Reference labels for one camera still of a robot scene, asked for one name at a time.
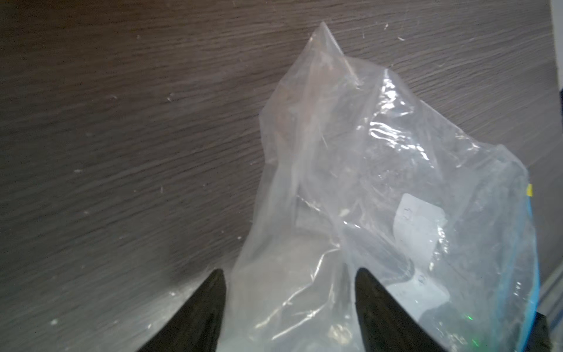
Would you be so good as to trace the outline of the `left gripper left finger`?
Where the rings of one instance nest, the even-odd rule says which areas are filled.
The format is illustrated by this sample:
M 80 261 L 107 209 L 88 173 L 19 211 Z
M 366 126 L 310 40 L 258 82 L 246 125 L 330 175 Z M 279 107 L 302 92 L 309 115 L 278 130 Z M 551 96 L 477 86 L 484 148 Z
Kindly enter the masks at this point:
M 224 271 L 215 269 L 169 322 L 139 350 L 216 351 L 226 297 Z

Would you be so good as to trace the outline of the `clear zipper bag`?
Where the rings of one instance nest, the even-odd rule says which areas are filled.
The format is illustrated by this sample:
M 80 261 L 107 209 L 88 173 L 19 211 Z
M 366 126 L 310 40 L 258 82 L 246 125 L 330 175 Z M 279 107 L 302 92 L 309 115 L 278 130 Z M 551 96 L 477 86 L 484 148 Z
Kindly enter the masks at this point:
M 265 166 L 220 351 L 364 351 L 366 269 L 447 351 L 522 351 L 539 296 L 529 173 L 326 24 L 261 111 Z

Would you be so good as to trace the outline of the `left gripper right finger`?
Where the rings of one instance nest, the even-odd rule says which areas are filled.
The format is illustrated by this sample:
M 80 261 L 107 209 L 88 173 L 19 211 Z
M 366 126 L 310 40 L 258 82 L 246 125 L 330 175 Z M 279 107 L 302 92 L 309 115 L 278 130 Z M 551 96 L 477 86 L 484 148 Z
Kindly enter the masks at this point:
M 357 271 L 355 295 L 366 351 L 444 351 L 366 268 Z

